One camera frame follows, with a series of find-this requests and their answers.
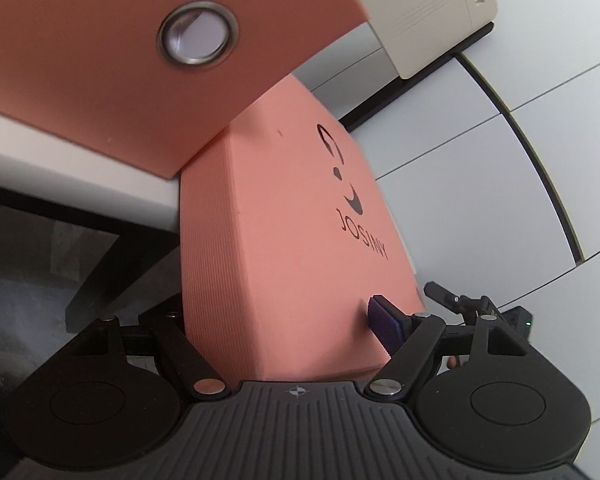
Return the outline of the salmon pink box lid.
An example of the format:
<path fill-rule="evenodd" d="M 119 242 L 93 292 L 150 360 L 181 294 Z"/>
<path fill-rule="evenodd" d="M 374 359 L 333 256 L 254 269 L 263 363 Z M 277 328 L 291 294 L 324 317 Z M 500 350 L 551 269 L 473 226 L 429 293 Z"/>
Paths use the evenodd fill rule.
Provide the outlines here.
<path fill-rule="evenodd" d="M 370 297 L 422 308 L 358 144 L 291 76 L 182 171 L 180 237 L 186 335 L 229 384 L 370 374 Z"/>

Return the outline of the salmon pink open box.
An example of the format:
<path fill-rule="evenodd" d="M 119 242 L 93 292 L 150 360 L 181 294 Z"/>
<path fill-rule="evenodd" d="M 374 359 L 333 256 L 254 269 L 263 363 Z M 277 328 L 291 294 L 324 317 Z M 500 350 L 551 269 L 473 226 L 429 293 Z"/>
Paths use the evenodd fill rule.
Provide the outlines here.
<path fill-rule="evenodd" d="M 184 4 L 237 37 L 203 66 L 159 44 Z M 0 114 L 163 178 L 269 88 L 366 19 L 358 0 L 0 0 Z"/>

